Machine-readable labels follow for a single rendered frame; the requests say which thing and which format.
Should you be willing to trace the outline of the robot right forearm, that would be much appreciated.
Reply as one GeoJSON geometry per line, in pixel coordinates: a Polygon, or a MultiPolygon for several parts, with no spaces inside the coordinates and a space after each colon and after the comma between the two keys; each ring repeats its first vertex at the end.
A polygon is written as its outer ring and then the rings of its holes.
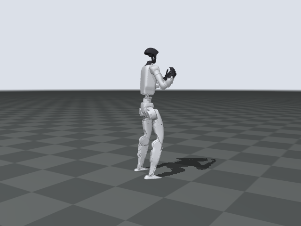
{"type": "Polygon", "coordinates": [[[171,76],[171,78],[167,78],[166,81],[164,81],[164,85],[167,86],[168,88],[171,86],[171,84],[173,83],[173,76],[171,76]]]}

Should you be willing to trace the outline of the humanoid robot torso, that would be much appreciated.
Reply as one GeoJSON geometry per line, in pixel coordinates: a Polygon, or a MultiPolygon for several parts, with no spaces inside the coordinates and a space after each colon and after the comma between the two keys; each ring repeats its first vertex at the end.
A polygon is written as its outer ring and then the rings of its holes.
{"type": "Polygon", "coordinates": [[[141,112],[145,115],[147,115],[147,108],[152,107],[154,109],[154,104],[151,102],[152,97],[149,95],[154,95],[157,83],[154,75],[150,73],[150,66],[154,66],[153,63],[143,66],[141,70],[140,92],[145,95],[143,102],[141,102],[141,112]]]}

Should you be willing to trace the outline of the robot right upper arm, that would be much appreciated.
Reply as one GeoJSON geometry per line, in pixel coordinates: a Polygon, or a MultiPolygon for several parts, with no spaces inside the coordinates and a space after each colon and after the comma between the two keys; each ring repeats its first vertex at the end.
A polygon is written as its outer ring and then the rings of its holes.
{"type": "Polygon", "coordinates": [[[167,86],[164,85],[163,77],[159,71],[159,67],[157,65],[150,66],[149,69],[150,69],[150,73],[154,75],[157,82],[159,83],[160,89],[165,90],[167,88],[167,86]]]}

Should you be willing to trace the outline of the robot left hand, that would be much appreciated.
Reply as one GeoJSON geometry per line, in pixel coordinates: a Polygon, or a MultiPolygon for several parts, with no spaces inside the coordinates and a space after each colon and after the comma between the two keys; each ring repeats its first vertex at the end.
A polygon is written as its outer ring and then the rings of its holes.
{"type": "MultiPolygon", "coordinates": [[[[170,71],[171,72],[171,71],[170,71]]],[[[169,75],[170,75],[170,72],[168,72],[168,69],[167,69],[167,71],[166,71],[166,75],[165,75],[165,77],[163,77],[163,79],[164,80],[167,80],[167,78],[169,77],[169,75]]]]}

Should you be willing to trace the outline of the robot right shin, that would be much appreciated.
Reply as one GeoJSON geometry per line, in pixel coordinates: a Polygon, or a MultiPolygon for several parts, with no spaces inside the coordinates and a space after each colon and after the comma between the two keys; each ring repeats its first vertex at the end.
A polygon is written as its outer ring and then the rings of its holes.
{"type": "Polygon", "coordinates": [[[156,141],[153,143],[153,149],[150,153],[150,170],[149,170],[149,176],[153,177],[154,172],[156,170],[157,164],[159,162],[161,153],[162,153],[163,145],[161,146],[161,143],[159,141],[156,141]]]}

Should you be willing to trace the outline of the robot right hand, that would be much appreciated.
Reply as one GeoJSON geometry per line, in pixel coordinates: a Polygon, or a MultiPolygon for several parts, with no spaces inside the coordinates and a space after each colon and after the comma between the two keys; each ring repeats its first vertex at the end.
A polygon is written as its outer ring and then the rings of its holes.
{"type": "Polygon", "coordinates": [[[170,75],[168,78],[171,78],[171,76],[173,76],[173,78],[175,78],[175,76],[176,76],[175,69],[173,67],[169,67],[169,68],[170,68],[171,72],[170,72],[170,75]]]}

